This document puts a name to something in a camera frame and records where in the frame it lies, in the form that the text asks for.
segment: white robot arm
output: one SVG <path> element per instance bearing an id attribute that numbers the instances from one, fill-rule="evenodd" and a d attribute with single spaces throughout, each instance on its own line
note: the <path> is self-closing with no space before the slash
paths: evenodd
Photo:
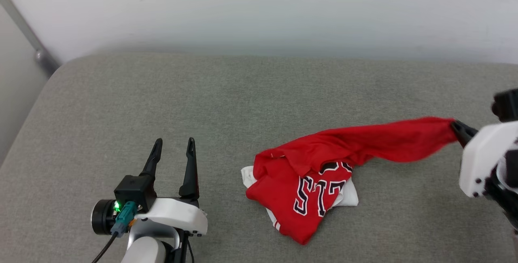
<path id="1" fill-rule="evenodd" d="M 193 257 L 189 237 L 201 237 L 208 228 L 207 214 L 198 205 L 194 139 L 190 138 L 187 145 L 187 167 L 178 198 L 157 198 L 154 191 L 161 146 L 162 140 L 158 139 L 140 175 L 126 175 L 122 179 L 114 190 L 115 199 L 100 200 L 94 206 L 94 232 L 112 237 L 92 263 L 100 259 L 116 237 L 126 232 L 128 245 L 122 263 L 184 263 L 187 249 Z M 157 238 L 172 240 L 169 244 Z"/>
<path id="2" fill-rule="evenodd" d="M 479 132 L 460 121 L 452 123 L 464 152 L 459 186 L 468 197 L 494 200 L 514 228 L 518 259 L 518 89 L 497 93 L 493 113 L 503 123 Z"/>

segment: black cable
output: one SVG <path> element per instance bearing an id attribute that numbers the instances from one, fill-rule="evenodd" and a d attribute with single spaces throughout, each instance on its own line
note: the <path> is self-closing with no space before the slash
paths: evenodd
<path id="1" fill-rule="evenodd" d="M 189 247 L 189 252 L 191 254 L 191 262 L 194 263 L 193 250 L 191 249 L 191 243 L 189 242 L 189 240 L 187 240 L 187 246 Z"/>
<path id="2" fill-rule="evenodd" d="M 104 253 L 106 252 L 106 250 L 108 250 L 108 248 L 110 248 L 111 246 L 111 243 L 113 243 L 113 241 L 115 241 L 115 238 L 117 237 L 117 232 L 115 232 L 110 240 L 106 243 L 106 245 L 104 246 L 104 248 L 102 248 L 101 252 L 99 253 L 99 255 L 94 259 L 94 261 L 92 261 L 92 263 L 97 263 L 99 261 L 99 259 L 104 255 Z"/>

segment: gray fabric surface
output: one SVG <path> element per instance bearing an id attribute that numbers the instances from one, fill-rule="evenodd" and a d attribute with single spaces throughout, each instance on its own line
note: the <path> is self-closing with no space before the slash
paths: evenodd
<path id="1" fill-rule="evenodd" d="M 0 261 L 90 262 L 109 237 L 90 214 L 156 138 L 155 187 L 176 195 L 196 139 L 203 262 L 513 262 L 500 208 L 459 189 L 461 147 L 355 168 L 355 208 L 334 208 L 307 246 L 248 200 L 239 170 L 254 155 L 327 128 L 424 115 L 495 123 L 492 94 L 518 83 L 505 64 L 437 64 L 119 53 L 65 64 L 45 86 L 0 168 Z M 102 262 L 119 262 L 118 239 Z"/>

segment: red jersey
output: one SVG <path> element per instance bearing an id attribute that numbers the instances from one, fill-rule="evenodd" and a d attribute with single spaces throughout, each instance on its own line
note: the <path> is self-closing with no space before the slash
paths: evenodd
<path id="1" fill-rule="evenodd" d="M 257 182 L 246 196 L 272 211 L 281 234 L 305 245 L 355 165 L 373 157 L 395 162 L 426 158 L 457 141 L 450 129 L 452 121 L 423 117 L 329 129 L 267 149 L 255 156 Z"/>

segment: jersey number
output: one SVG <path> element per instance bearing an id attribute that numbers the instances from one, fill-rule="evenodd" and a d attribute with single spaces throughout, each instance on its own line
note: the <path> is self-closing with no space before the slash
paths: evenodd
<path id="1" fill-rule="evenodd" d="M 324 217 L 326 209 L 324 208 L 324 191 L 327 189 L 327 181 L 319 180 L 314 183 L 313 178 L 306 176 L 300 177 L 298 181 L 297 198 L 293 204 L 293 210 L 301 215 L 308 214 L 308 193 L 318 189 L 318 216 Z"/>
<path id="2" fill-rule="evenodd" d="M 345 168 L 348 172 L 352 172 L 352 168 L 347 165 L 347 163 L 342 162 L 331 162 L 325 164 L 322 169 L 320 170 L 319 174 L 324 174 L 325 171 L 336 171 L 338 167 L 342 166 Z M 342 187 L 344 187 L 344 184 L 346 183 L 345 180 L 343 181 L 331 181 L 329 182 L 329 194 L 333 195 L 342 190 Z M 297 189 L 297 197 L 295 198 L 295 202 L 293 204 L 293 210 L 301 215 L 307 215 L 308 214 L 308 193 L 311 191 L 316 191 L 318 188 L 318 216 L 324 217 L 326 209 L 324 208 L 324 192 L 327 187 L 327 181 L 326 180 L 319 180 L 318 182 L 314 182 L 313 178 L 306 176 L 306 177 L 299 177 L 298 180 L 298 189 Z"/>

